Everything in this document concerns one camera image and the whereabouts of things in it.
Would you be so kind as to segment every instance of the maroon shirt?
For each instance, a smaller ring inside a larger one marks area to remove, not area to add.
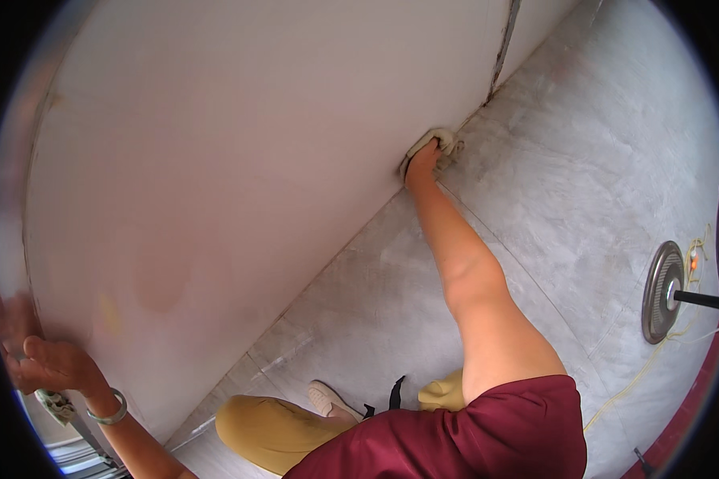
[[[490,389],[458,412],[395,409],[361,422],[285,474],[313,477],[574,477],[586,469],[569,376]]]

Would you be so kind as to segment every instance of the woman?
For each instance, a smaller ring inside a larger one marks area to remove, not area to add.
[[[440,155],[432,139],[410,162],[405,186],[461,333],[462,371],[423,388],[422,411],[364,421],[320,382],[310,383],[309,396],[325,417],[280,399],[234,396],[216,428],[239,455],[286,477],[583,476],[575,382],[514,304],[498,261],[437,187],[431,172]],[[0,301],[0,323],[31,318],[27,301]],[[85,351],[31,334],[2,345],[22,392],[78,389],[93,415],[113,422],[101,429],[134,477],[194,477],[133,417],[121,417],[120,401]]]

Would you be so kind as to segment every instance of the khaki pants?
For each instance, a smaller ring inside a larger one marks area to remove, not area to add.
[[[459,369],[422,388],[418,393],[421,410],[462,409],[461,374]],[[279,475],[349,428],[277,398],[232,396],[216,413],[216,431],[224,444]]]

